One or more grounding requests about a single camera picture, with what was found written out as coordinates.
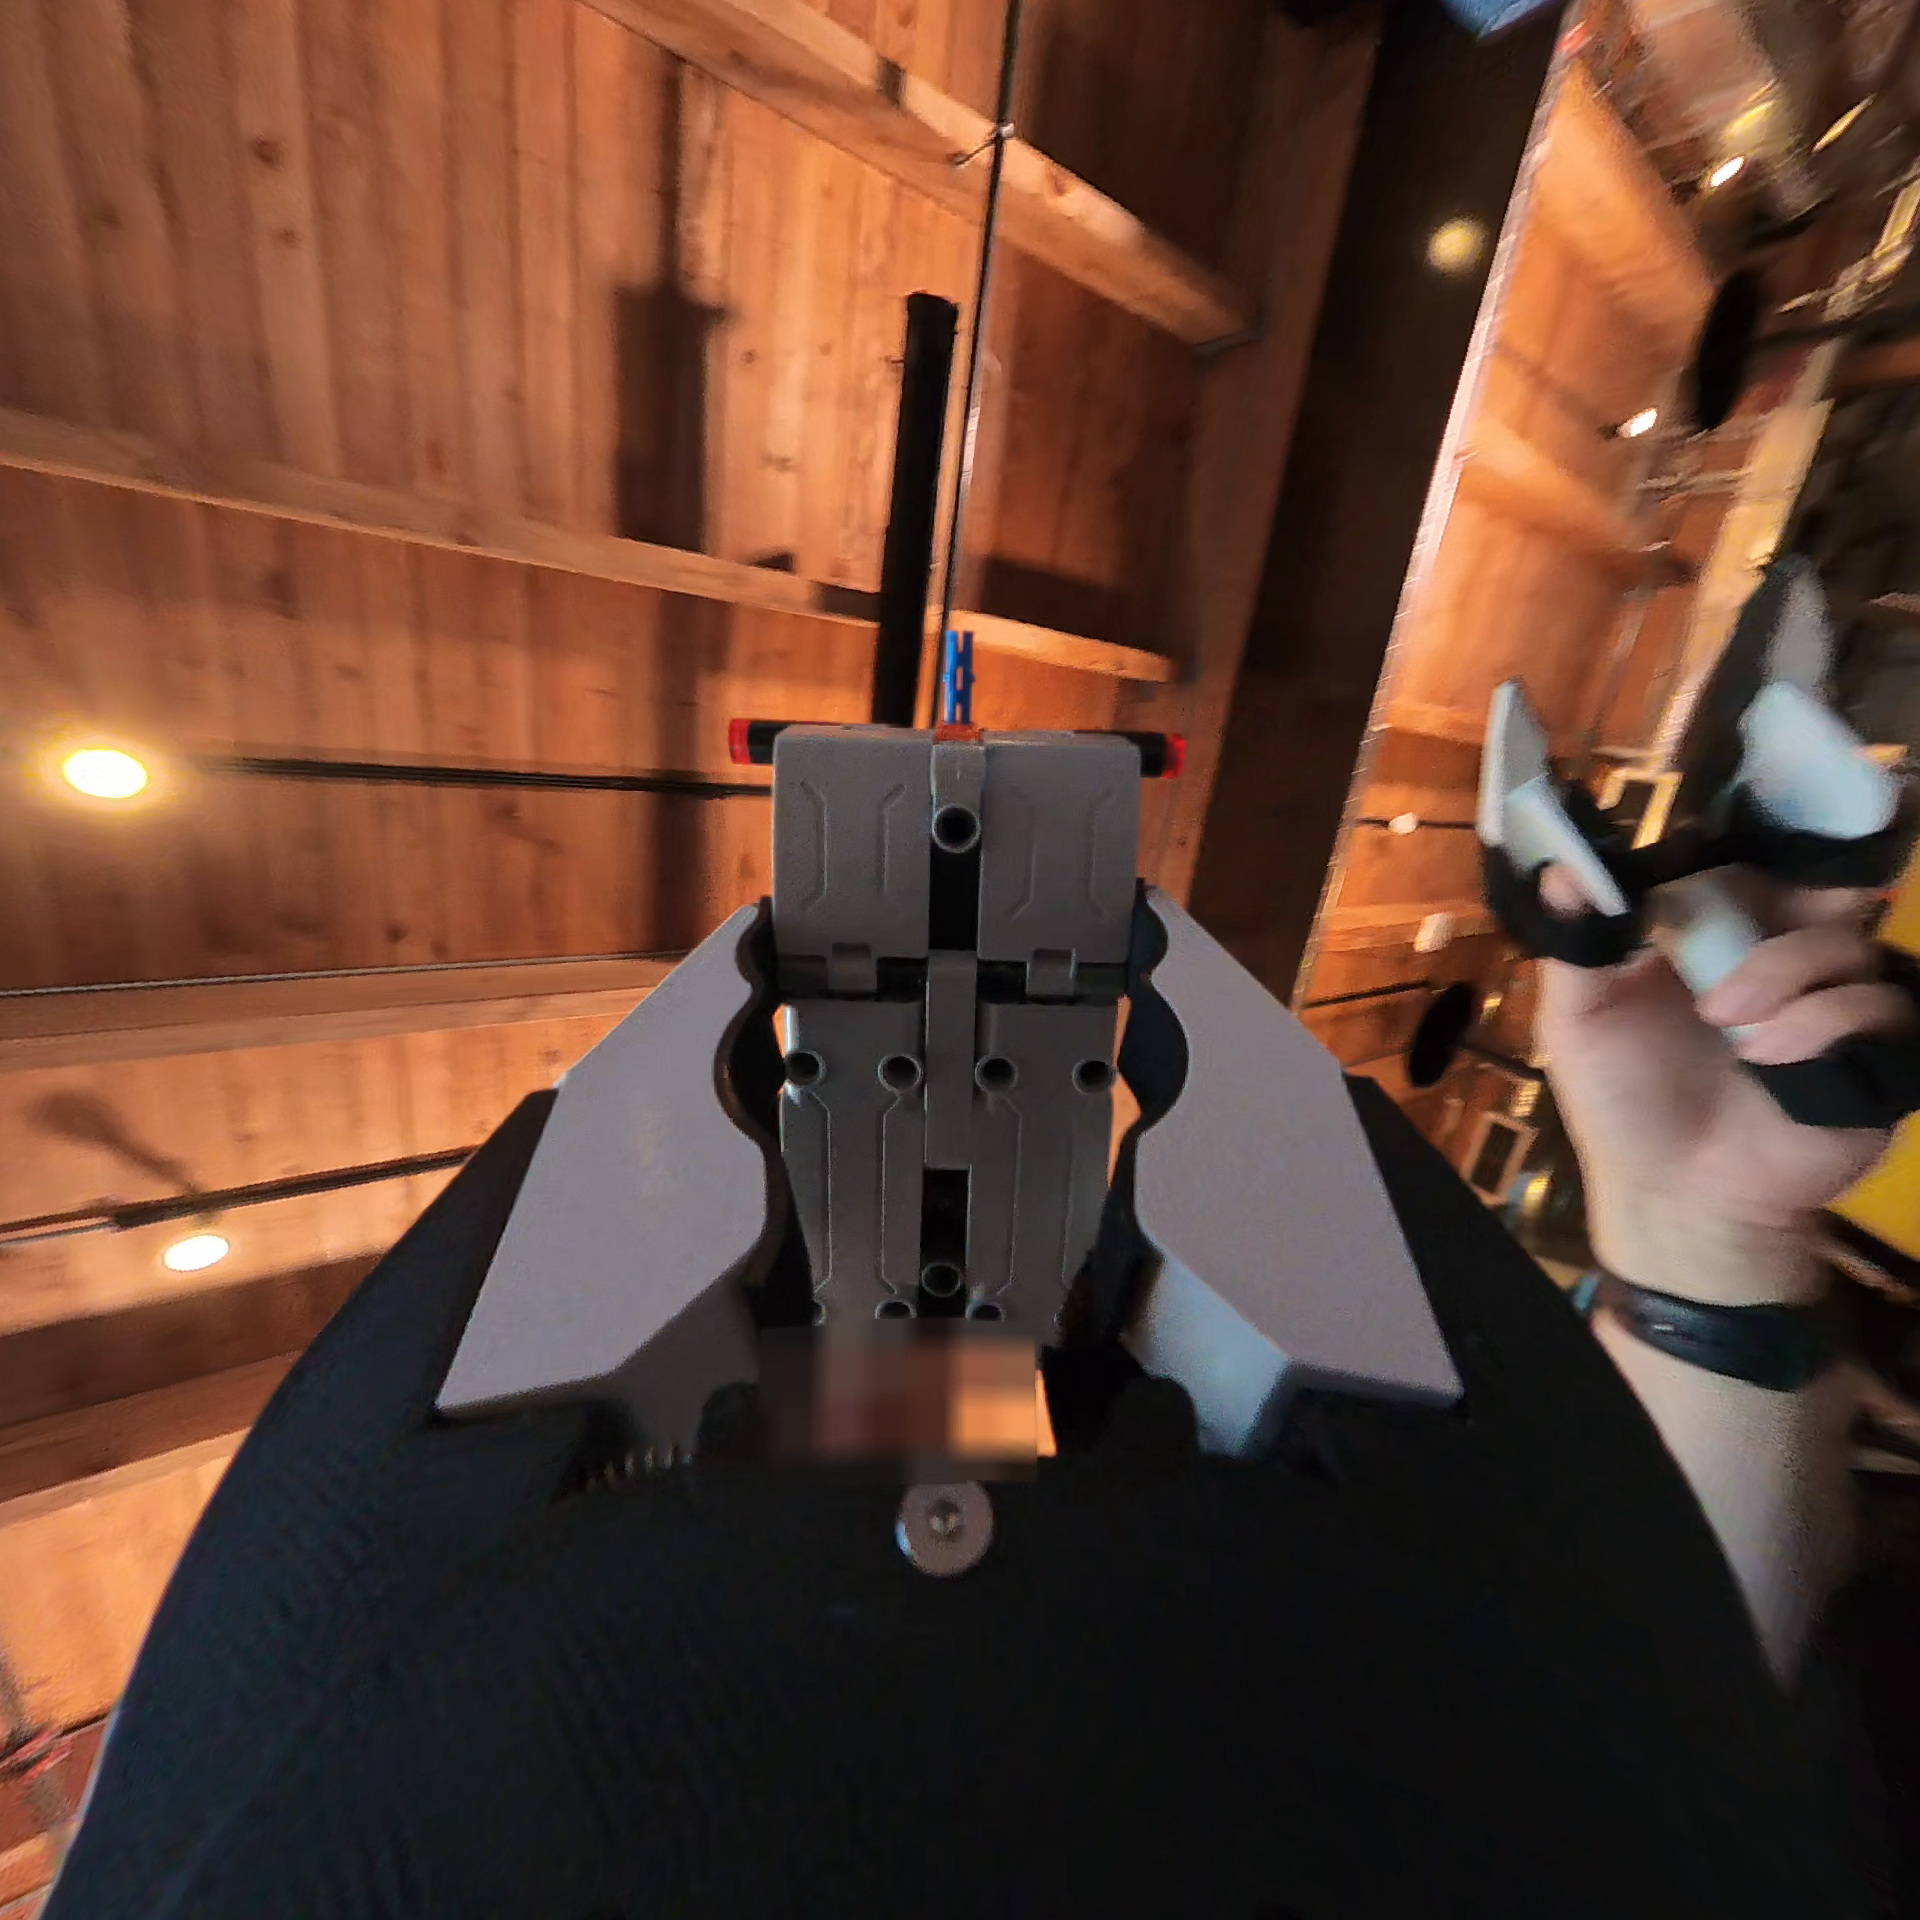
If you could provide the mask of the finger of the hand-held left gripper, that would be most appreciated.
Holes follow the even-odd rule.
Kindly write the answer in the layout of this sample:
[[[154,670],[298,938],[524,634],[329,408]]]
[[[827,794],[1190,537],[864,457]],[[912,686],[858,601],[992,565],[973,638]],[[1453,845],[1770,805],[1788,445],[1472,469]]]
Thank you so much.
[[[1629,913],[1627,894],[1576,824],[1568,789],[1552,774],[1547,735],[1516,679],[1494,686],[1486,713],[1477,838],[1525,880],[1554,867],[1573,878],[1592,913],[1606,920]]]
[[[1780,830],[1853,845],[1893,827],[1899,786],[1828,703],[1833,614],[1780,557],[1744,600],[1691,713],[1691,798],[1746,800]]]

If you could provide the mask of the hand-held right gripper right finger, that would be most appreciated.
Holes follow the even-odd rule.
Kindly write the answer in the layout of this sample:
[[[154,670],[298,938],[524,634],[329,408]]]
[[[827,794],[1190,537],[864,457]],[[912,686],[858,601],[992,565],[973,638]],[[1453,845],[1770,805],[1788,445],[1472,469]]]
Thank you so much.
[[[1162,889],[1141,894],[1130,970],[1123,1350],[1187,1393],[1219,1456],[1268,1449],[1310,1393],[1458,1403],[1334,1056]]]

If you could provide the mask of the person's left hand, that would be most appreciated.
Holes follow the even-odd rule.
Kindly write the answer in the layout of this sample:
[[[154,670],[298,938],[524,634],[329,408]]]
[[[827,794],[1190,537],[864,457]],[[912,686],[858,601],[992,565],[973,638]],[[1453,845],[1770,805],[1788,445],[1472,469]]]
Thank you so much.
[[[1537,1034],[1600,1266],[1706,1306],[1806,1306],[1827,1289],[1818,1215],[1893,1133],[1798,1126],[1752,1065],[1905,1040],[1915,1006],[1886,979],[1878,894],[1725,885],[1764,941],[1718,987],[1691,994],[1651,946],[1610,970],[1547,958]]]

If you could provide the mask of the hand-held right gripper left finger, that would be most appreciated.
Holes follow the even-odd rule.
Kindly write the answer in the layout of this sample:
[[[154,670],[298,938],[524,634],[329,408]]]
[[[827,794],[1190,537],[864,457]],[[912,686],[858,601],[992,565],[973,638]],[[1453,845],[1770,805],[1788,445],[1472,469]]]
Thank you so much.
[[[769,904],[738,907],[560,1080],[442,1415],[588,1401],[697,1425],[756,1381],[785,1239],[770,930]]]

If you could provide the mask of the black grey building block assembly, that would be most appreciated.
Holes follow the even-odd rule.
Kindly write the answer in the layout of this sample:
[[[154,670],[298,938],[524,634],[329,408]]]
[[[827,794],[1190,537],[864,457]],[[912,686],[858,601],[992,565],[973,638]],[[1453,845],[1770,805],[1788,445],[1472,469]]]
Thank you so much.
[[[773,774],[779,1145],[818,1325],[1060,1341],[1109,1198],[1145,782],[1164,731],[916,717],[957,310],[912,295],[872,723],[737,721]]]

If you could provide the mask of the black wristwatch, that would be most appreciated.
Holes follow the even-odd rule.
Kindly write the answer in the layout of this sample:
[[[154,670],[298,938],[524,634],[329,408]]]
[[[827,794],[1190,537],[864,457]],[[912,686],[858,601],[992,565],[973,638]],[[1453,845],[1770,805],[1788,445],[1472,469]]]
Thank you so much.
[[[1845,1325],[1833,1302],[1697,1303],[1621,1277],[1596,1271],[1576,1287],[1587,1320],[1606,1317],[1643,1350],[1689,1369],[1795,1395],[1821,1379],[1840,1359]]]

